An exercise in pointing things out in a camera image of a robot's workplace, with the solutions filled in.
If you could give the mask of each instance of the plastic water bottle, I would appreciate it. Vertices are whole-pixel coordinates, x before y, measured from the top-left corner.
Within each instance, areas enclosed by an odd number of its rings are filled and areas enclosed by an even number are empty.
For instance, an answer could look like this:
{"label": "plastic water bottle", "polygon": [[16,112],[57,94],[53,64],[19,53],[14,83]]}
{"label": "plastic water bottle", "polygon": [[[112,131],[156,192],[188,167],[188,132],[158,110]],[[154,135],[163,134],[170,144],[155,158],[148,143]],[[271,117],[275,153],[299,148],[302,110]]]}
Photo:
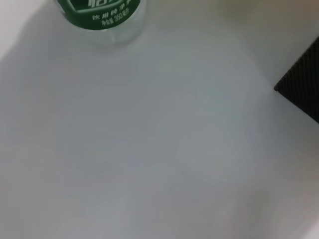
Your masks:
{"label": "plastic water bottle", "polygon": [[147,0],[55,0],[65,18],[95,43],[128,42],[142,30]]}

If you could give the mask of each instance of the white tabletop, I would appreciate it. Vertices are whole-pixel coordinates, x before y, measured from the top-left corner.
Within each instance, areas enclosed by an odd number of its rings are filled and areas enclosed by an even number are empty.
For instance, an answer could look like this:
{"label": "white tabletop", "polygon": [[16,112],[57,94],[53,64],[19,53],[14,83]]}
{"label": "white tabletop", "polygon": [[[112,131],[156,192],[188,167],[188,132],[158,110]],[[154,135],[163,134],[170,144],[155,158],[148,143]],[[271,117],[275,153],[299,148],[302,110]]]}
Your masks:
{"label": "white tabletop", "polygon": [[318,238],[319,125],[273,87],[319,4],[153,0],[110,53],[43,2],[0,8],[0,238]]}

